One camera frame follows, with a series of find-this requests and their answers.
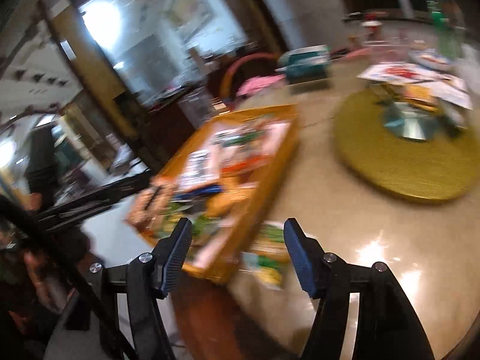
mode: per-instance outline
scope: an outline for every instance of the pink cloth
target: pink cloth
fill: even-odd
[[[237,96],[252,96],[262,89],[269,87],[285,78],[285,74],[278,76],[253,77],[246,80],[237,91]]]
[[[353,59],[353,58],[359,57],[359,56],[369,56],[370,54],[371,54],[371,49],[368,48],[368,47],[365,47],[365,48],[362,48],[362,49],[351,51],[347,55],[345,55],[343,58]]]

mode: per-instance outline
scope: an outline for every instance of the paper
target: paper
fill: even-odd
[[[464,92],[467,90],[464,80],[450,74],[425,69],[417,64],[373,64],[357,77],[364,80],[396,84],[415,83],[430,88],[432,96],[439,97],[462,108],[473,109],[470,96]]]

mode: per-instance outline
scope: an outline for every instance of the yellow round table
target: yellow round table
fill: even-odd
[[[451,138],[401,139],[383,127],[385,106],[366,89],[347,97],[334,117],[337,151],[348,167],[380,189],[415,202],[441,203],[465,194],[479,174],[472,128]]]

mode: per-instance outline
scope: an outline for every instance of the bright light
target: bright light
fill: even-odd
[[[11,161],[15,154],[17,145],[11,139],[0,143],[0,167],[3,168]]]
[[[92,38],[104,48],[111,48],[120,34],[120,12],[105,1],[89,4],[83,21]]]
[[[414,304],[416,300],[415,297],[419,290],[420,276],[422,276],[422,271],[420,270],[408,271],[402,274],[398,281],[411,304]]]
[[[125,65],[125,62],[120,61],[120,62],[118,62],[113,68],[114,68],[115,70],[121,69],[121,68],[123,68],[124,65]]]
[[[386,248],[387,246],[383,246],[380,237],[378,237],[375,241],[372,241],[356,251],[356,264],[360,266],[372,266],[377,261],[387,262],[385,260]]]
[[[74,59],[77,58],[74,51],[71,49],[70,44],[66,40],[64,40],[63,42],[60,42],[60,46],[62,47],[63,51],[65,52],[67,58],[70,61],[73,61]]]

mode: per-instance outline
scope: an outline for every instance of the round table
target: round table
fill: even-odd
[[[348,96],[334,117],[335,146],[347,166],[396,196],[442,203],[477,181],[480,151],[473,128],[457,137],[439,128],[434,139],[401,139],[383,126],[385,105],[369,89]]]
[[[334,62],[329,88],[315,83],[276,88],[242,105],[297,103],[301,115],[301,144],[266,219],[296,218],[325,251],[348,263],[386,262],[441,359],[479,311],[480,188],[473,186],[446,204],[417,204],[373,188],[342,164],[335,115],[352,93],[365,90],[365,81],[356,76],[368,64],[368,59]],[[471,118],[480,126],[480,113],[473,111]],[[316,312],[292,268],[283,291],[269,290],[251,273],[239,271],[227,287],[184,278],[172,300],[179,330],[196,360],[301,354]],[[352,295],[350,342],[356,301]]]

